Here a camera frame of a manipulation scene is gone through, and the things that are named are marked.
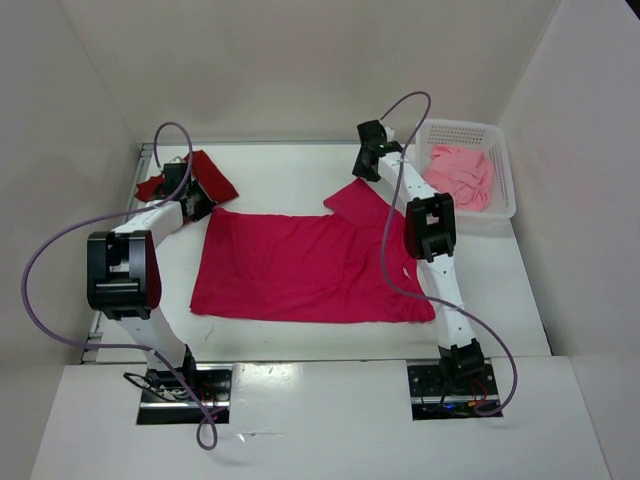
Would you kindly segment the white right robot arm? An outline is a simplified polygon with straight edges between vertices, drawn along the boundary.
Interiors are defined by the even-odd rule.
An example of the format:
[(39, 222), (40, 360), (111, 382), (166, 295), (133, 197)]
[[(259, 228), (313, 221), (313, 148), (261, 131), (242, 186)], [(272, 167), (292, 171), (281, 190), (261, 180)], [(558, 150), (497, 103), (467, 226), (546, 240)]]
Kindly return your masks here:
[(361, 123), (357, 132), (360, 149), (352, 173), (366, 181), (388, 182), (395, 187), (394, 199), (404, 205), (405, 250), (417, 261), (431, 302), (440, 307), (435, 319), (439, 382), (447, 392), (460, 393), (480, 376), (485, 358), (470, 319), (462, 312), (454, 261), (454, 201), (404, 161), (402, 146), (390, 139), (380, 121)]

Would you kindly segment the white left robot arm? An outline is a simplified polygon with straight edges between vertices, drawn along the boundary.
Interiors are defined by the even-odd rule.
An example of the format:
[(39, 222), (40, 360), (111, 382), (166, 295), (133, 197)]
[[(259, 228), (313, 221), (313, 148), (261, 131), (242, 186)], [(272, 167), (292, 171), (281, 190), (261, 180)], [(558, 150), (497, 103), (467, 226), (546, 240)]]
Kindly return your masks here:
[(174, 160), (163, 167), (160, 198), (149, 203), (148, 211), (87, 240), (89, 305), (116, 321), (143, 349), (152, 384), (180, 400), (197, 393), (200, 376), (190, 348), (161, 310), (156, 248), (184, 225), (211, 213), (215, 205), (188, 163)]

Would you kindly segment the magenta t shirt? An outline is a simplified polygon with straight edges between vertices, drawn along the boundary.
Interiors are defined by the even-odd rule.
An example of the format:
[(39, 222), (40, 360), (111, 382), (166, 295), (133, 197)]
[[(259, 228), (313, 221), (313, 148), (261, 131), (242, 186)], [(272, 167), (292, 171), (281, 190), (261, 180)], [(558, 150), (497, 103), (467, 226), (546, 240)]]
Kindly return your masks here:
[(307, 323), (426, 323), (404, 217), (356, 179), (324, 201), (328, 214), (215, 210), (190, 310), (231, 319)]

